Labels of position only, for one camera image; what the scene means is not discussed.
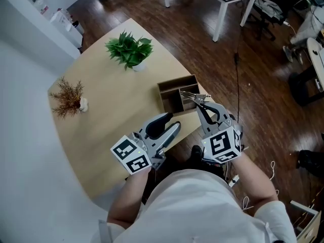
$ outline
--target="small white vase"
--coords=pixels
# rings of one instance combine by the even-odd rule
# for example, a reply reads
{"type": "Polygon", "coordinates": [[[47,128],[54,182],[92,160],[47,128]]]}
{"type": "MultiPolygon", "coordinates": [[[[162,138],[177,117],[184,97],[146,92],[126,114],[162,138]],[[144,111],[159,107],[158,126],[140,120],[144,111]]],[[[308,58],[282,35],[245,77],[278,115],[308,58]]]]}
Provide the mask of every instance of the small white vase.
{"type": "Polygon", "coordinates": [[[144,61],[142,61],[138,65],[133,66],[133,70],[136,71],[136,72],[139,72],[139,71],[143,71],[145,69],[145,67],[146,67],[146,64],[145,64],[144,61]]]}
{"type": "Polygon", "coordinates": [[[86,112],[88,110],[88,100],[84,97],[80,98],[80,111],[86,112]]]}

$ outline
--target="dried flower arrangement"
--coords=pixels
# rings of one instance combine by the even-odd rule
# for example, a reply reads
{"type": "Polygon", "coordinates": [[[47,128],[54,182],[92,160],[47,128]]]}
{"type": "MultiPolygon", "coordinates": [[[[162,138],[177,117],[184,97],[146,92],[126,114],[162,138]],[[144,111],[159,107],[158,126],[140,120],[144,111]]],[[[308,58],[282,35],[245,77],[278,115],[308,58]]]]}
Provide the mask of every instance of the dried flower arrangement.
{"type": "Polygon", "coordinates": [[[57,86],[60,88],[59,93],[49,93],[49,96],[59,101],[59,106],[53,108],[52,111],[59,117],[65,118],[68,114],[71,116],[81,112],[80,100],[83,94],[83,86],[79,81],[76,86],[72,86],[64,77],[59,79],[57,86]]]}

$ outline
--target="dark hardwood floor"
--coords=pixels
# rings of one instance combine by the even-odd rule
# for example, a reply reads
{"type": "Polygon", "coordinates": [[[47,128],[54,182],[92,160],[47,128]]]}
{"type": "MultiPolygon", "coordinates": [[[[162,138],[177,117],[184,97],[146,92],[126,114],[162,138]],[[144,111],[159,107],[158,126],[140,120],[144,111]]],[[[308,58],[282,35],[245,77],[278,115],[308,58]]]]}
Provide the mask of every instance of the dark hardwood floor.
{"type": "MultiPolygon", "coordinates": [[[[196,74],[198,81],[228,110],[237,113],[236,71],[233,54],[238,46],[241,3],[230,4],[218,42],[212,35],[220,8],[216,0],[79,0],[68,10],[85,29],[84,49],[104,34],[129,18],[133,18],[161,44],[163,44],[186,69],[196,74]]],[[[289,14],[289,23],[297,30],[302,20],[289,14]]],[[[300,107],[293,100],[288,77],[309,66],[288,62],[282,46],[293,31],[287,26],[270,26],[276,36],[271,42],[265,34],[256,40],[256,26],[246,23],[239,39],[239,122],[244,127],[246,153],[269,176],[270,162],[274,160],[275,177],[272,180],[279,190],[279,199],[287,207],[294,223],[300,212],[289,205],[290,200],[309,205],[324,185],[323,179],[296,169],[297,152],[302,149],[321,151],[324,131],[324,100],[300,107]]],[[[202,130],[198,129],[168,151],[166,167],[156,174],[160,181],[176,165],[172,156],[184,161],[190,149],[198,144],[202,130]]],[[[244,192],[238,182],[234,191],[239,200],[244,192]]],[[[314,201],[315,209],[324,205],[323,193],[314,201]]]]}

